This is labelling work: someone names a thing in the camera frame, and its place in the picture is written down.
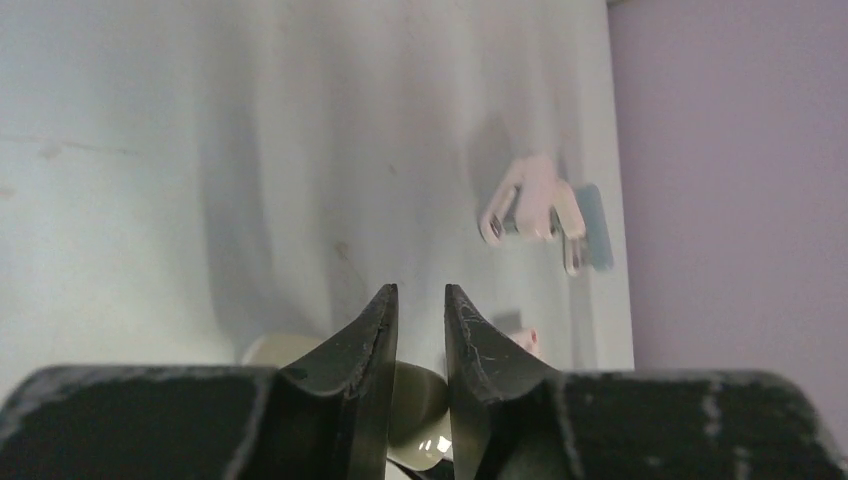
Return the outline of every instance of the cream colored object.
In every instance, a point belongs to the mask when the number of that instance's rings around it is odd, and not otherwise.
[[[244,365],[285,367],[321,341],[300,335],[264,335],[242,357]],[[413,470],[434,467],[450,450],[448,386],[437,373],[405,362],[395,364],[388,457]]]

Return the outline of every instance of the white plastic clip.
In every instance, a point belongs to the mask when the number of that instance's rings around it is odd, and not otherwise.
[[[507,218],[513,207],[512,218]],[[500,245],[504,234],[513,229],[531,241],[550,241],[560,232],[565,270],[572,276],[580,273],[586,224],[574,190],[559,178],[550,157],[536,155],[512,162],[480,219],[483,239],[492,246]]]

